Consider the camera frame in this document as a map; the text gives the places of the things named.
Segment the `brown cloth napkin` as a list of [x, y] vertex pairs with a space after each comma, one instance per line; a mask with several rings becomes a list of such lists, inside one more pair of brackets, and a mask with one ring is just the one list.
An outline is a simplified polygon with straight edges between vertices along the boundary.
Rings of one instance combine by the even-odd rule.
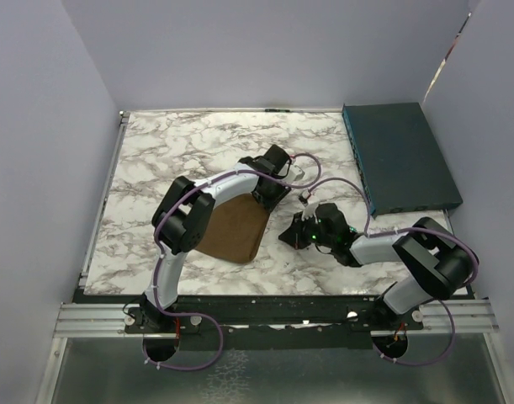
[[242, 194], [214, 209], [200, 253], [230, 263], [250, 263], [257, 255], [269, 213], [251, 194]]

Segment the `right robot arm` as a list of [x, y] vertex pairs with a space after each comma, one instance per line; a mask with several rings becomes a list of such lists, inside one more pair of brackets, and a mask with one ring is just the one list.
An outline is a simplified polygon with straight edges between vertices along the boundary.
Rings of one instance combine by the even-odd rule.
[[313, 245], [345, 267], [402, 263], [409, 274], [392, 284], [369, 310], [370, 324], [392, 329], [407, 312], [432, 300], [448, 300], [477, 274], [479, 259], [430, 217], [396, 231], [368, 235], [354, 230], [334, 203], [294, 214], [279, 241], [296, 250]]

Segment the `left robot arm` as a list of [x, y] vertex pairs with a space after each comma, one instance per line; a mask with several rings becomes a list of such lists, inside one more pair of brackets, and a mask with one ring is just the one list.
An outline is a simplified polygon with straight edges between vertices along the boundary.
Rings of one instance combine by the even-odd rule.
[[189, 252], [244, 263], [256, 255], [270, 214], [291, 191], [292, 157], [273, 145], [211, 177], [176, 178], [152, 216], [159, 249], [151, 282], [139, 300], [140, 317], [155, 332], [175, 321], [171, 310]]

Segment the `dark teal flat box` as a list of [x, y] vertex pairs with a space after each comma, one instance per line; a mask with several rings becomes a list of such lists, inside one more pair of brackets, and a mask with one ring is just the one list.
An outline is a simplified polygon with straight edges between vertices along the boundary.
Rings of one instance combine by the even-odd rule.
[[463, 203], [418, 103], [345, 105], [342, 118], [372, 217]]

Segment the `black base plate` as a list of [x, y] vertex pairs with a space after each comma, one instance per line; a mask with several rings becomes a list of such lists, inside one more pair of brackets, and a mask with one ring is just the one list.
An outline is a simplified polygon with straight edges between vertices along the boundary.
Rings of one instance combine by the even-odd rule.
[[140, 317], [139, 300], [83, 299], [72, 304], [118, 304], [126, 315], [126, 331], [143, 326], [147, 332], [173, 332], [175, 338], [148, 342], [179, 342], [186, 350], [277, 350], [306, 348], [370, 349], [373, 334], [391, 336], [418, 313], [413, 309], [389, 325], [370, 324], [376, 297], [344, 296], [221, 296], [181, 295], [172, 306], [176, 321], [160, 329]]

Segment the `aluminium rail frame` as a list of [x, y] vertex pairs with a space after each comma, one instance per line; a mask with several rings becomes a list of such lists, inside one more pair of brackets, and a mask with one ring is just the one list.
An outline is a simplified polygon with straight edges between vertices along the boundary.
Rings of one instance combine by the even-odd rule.
[[[446, 334], [454, 322], [456, 333], [493, 333], [500, 328], [488, 300], [449, 300], [445, 305], [428, 303], [405, 323], [411, 334]], [[147, 332], [138, 326], [126, 331], [126, 315], [118, 304], [64, 304], [56, 319], [56, 338], [162, 338], [173, 339], [173, 332]]]

